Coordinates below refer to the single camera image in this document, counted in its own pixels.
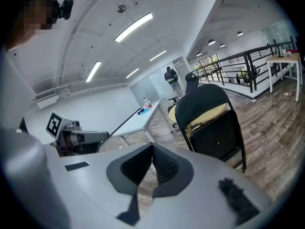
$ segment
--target office chair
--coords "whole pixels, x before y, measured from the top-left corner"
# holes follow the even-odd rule
[[[192,72],[188,73],[188,74],[185,76],[185,80],[186,80],[186,90],[185,90],[185,94],[187,94],[187,93],[189,93],[189,92],[195,90],[195,89],[198,87],[199,77],[196,76],[196,75],[194,75]],[[178,98],[178,97],[173,97],[173,98],[170,98],[170,99],[169,99],[169,101],[170,101],[170,100],[173,100],[174,103],[173,103],[172,106],[169,106],[169,107],[167,108],[167,112],[168,112],[168,113],[169,113],[170,110],[174,107],[174,105],[177,104],[177,98]]]
[[[223,112],[213,120],[196,127],[186,136],[185,128],[190,122],[203,113],[228,103],[230,110]],[[177,124],[191,151],[227,161],[239,151],[242,159],[233,168],[243,164],[243,172],[246,170],[246,156],[244,141],[236,112],[224,92],[214,84],[205,84],[195,91],[183,96],[176,106],[175,117]]]

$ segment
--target air conditioner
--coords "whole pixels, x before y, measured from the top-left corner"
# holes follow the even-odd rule
[[[49,90],[45,91],[43,93],[40,93],[35,96],[37,106],[39,109],[45,108],[51,104],[54,104],[57,102],[57,99],[59,98],[59,95],[56,94],[56,90]]]

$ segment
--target wood plank flooring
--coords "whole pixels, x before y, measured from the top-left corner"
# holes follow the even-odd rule
[[[247,170],[243,174],[276,199],[287,189],[298,171],[305,155],[305,91],[300,89],[299,102],[295,102],[296,82],[284,79],[274,85],[274,92],[266,92],[255,102],[238,94],[226,91],[242,129],[247,159]],[[172,103],[161,101],[164,113]],[[186,142],[176,126],[171,134],[161,114],[156,113],[150,128],[159,144],[187,149]],[[149,142],[144,133],[126,136],[130,144]],[[117,137],[107,140],[100,152],[127,148]],[[228,161],[233,164],[240,154]],[[157,187],[156,173],[152,166],[138,189],[140,214],[149,209],[153,189]]]

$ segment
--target air vent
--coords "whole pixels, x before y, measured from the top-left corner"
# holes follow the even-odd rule
[[[40,101],[40,100],[43,100],[45,98],[48,98],[48,97],[51,97],[54,95],[56,95],[56,90],[51,90],[51,91],[47,91],[47,92],[41,93],[39,95],[36,95],[35,98],[36,98],[36,101]]]

